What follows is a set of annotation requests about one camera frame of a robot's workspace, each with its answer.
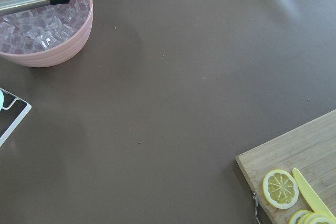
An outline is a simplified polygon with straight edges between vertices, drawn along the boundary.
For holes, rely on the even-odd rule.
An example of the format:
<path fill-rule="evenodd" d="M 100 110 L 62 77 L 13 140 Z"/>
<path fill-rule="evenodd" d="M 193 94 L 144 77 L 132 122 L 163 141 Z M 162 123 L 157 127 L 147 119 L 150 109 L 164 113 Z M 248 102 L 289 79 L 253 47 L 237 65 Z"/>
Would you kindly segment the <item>yellow plastic knife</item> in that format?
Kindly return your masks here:
<path fill-rule="evenodd" d="M 307 182 L 305 177 L 302 175 L 299 169 L 293 168 L 292 175 L 298 185 L 298 188 L 309 205 L 309 207 L 316 213 L 323 214 L 333 221 L 335 221 L 335 215 L 326 206 L 326 204 L 321 200 L 317 193 L 313 190 L 310 184 Z"/>

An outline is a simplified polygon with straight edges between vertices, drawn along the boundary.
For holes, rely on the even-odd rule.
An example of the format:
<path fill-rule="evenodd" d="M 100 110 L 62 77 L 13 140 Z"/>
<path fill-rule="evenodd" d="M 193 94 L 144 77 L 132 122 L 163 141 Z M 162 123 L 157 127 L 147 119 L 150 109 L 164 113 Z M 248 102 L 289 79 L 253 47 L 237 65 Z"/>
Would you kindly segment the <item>front stacked lemon slice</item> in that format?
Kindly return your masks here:
<path fill-rule="evenodd" d="M 326 216 L 316 216 L 309 220 L 308 224 L 335 224 L 335 221 Z"/>

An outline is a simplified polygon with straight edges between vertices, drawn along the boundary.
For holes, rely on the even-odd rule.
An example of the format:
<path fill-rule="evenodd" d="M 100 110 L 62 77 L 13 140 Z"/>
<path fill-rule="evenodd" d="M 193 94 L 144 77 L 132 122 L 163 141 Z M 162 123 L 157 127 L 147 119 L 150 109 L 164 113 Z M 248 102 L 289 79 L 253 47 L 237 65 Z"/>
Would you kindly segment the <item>wooden cutting board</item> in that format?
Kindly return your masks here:
<path fill-rule="evenodd" d="M 266 201 L 262 182 L 274 169 L 289 173 L 299 169 L 321 200 L 335 212 L 335 111 L 236 156 L 236 161 L 272 223 L 287 223 L 296 211 L 309 209 L 302 196 L 289 209 L 277 209 Z"/>

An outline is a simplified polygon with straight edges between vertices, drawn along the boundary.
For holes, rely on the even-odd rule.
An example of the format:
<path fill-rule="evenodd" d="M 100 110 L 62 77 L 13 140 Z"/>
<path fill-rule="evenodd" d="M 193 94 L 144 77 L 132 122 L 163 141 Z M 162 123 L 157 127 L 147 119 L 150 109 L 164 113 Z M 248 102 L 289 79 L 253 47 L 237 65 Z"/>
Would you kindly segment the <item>light blue cup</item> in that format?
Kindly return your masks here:
<path fill-rule="evenodd" d="M 0 89 L 0 110 L 3 107 L 3 104 L 4 104 L 4 94 L 3 94 L 2 89 Z"/>

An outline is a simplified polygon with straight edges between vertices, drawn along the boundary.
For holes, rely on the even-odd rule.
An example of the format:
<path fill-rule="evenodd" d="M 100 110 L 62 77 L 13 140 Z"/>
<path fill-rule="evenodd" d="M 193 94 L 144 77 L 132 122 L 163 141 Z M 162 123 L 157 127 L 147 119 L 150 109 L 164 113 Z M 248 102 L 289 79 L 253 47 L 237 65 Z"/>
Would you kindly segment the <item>single lemon slice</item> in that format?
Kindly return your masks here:
<path fill-rule="evenodd" d="M 262 188 L 265 199 L 276 208 L 290 208 L 298 200 L 298 185 L 292 175 L 285 170 L 269 171 L 263 178 Z"/>

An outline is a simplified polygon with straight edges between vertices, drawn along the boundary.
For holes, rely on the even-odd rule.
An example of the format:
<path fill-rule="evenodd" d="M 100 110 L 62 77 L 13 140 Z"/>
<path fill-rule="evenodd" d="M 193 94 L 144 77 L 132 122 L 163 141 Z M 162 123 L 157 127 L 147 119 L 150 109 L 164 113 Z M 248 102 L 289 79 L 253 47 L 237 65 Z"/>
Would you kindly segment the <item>steel muddler black tip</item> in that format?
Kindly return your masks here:
<path fill-rule="evenodd" d="M 1 16 L 69 2 L 70 0 L 1 0 Z"/>

